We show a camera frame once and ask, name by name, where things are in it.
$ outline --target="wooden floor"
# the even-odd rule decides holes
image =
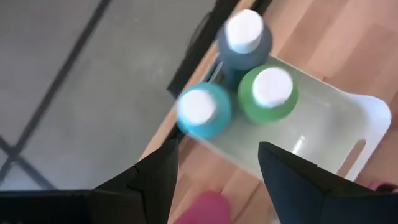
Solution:
[[[379,97],[391,107],[391,128],[357,179],[363,185],[372,180],[398,184],[396,12],[396,0],[275,0],[264,16],[274,35],[273,56],[344,91]],[[267,223],[273,216],[263,183],[184,139],[170,223],[204,190],[229,199],[233,223]]]

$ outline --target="pink object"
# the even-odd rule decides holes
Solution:
[[[230,224],[231,207],[216,192],[204,192],[192,203],[175,224]]]

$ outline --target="bottle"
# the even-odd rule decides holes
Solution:
[[[286,117],[297,104],[299,91],[290,74],[279,67],[262,65],[248,72],[238,88],[238,103],[255,123]]]
[[[243,9],[218,31],[217,44],[225,75],[223,85],[236,91],[248,71],[266,62],[272,34],[260,14]]]
[[[214,83],[198,83],[177,102],[177,125],[196,139],[222,133],[231,122],[232,104],[227,92]]]

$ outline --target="bottle cap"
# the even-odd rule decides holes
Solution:
[[[191,125],[205,124],[216,114],[217,105],[206,90],[190,90],[178,101],[180,116]]]
[[[239,54],[254,51],[261,42],[263,29],[262,17],[257,12],[249,9],[238,12],[227,21],[225,27],[230,49]]]
[[[283,105],[293,91],[293,80],[281,68],[267,68],[254,79],[252,93],[254,101],[263,108]]]

